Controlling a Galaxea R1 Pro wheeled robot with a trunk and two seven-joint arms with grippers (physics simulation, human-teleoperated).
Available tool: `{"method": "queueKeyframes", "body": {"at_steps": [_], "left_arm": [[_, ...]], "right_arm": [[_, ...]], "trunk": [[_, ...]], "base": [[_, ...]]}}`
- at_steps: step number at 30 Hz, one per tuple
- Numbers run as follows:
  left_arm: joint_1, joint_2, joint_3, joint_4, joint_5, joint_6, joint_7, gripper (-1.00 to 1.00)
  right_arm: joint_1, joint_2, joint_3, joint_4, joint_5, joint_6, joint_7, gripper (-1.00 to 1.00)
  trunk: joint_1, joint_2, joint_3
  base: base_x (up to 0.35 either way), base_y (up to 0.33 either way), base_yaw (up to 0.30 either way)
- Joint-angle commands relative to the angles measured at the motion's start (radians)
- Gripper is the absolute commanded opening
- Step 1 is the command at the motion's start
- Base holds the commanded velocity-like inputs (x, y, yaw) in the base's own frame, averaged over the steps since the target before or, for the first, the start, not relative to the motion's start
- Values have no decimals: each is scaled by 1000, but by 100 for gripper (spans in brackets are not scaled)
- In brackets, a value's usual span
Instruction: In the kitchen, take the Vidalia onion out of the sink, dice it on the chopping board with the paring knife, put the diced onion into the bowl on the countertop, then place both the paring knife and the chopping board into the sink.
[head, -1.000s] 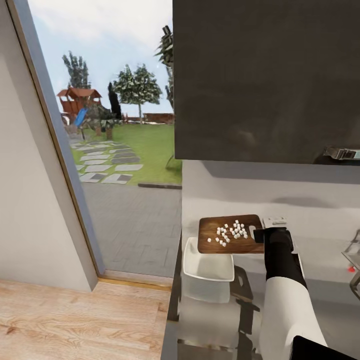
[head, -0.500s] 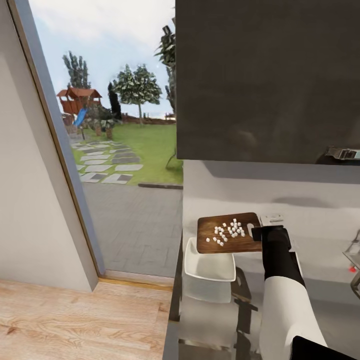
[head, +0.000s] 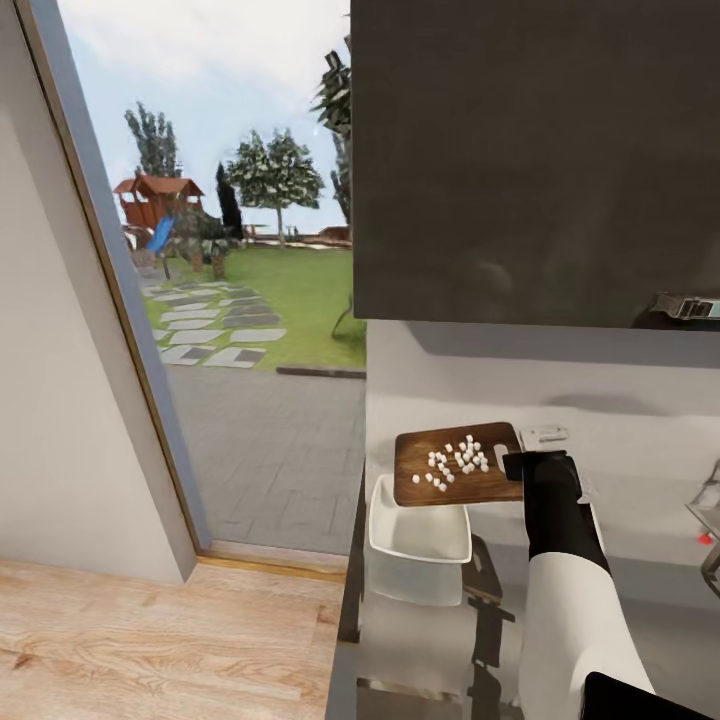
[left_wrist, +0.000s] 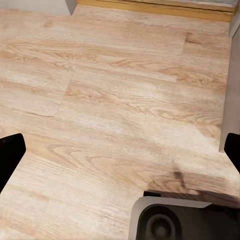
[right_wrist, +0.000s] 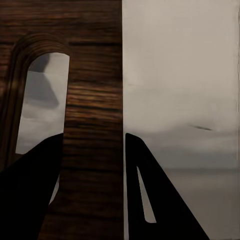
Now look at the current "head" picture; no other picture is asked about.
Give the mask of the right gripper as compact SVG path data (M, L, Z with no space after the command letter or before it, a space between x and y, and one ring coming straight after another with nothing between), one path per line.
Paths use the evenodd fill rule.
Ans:
M502 468L509 481L523 481L522 462L528 460L532 452L505 454L502 456Z

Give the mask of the bowl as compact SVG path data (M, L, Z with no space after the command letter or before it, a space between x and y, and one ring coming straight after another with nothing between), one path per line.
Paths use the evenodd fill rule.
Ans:
M466 505L401 507L393 498L394 474L380 475L369 514L372 548L396 558L432 564L465 564L472 558Z

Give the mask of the cutting board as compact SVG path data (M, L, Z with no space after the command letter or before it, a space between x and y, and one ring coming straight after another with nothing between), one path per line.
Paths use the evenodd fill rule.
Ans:
M465 457L470 445L471 453ZM508 480L497 461L495 445L505 445L507 454L523 453L513 425L507 421L399 435L395 442L395 502L401 507L422 507L522 501L523 481ZM476 462L480 454L485 463ZM455 477L452 483L442 467ZM447 489L441 491L436 481Z

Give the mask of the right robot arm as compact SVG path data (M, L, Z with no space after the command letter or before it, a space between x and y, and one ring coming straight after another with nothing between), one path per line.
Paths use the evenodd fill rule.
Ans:
M544 442L559 424L520 428L523 453L502 456L523 481L529 584L518 670L525 720L713 720L659 697L625 622L596 510L574 459Z

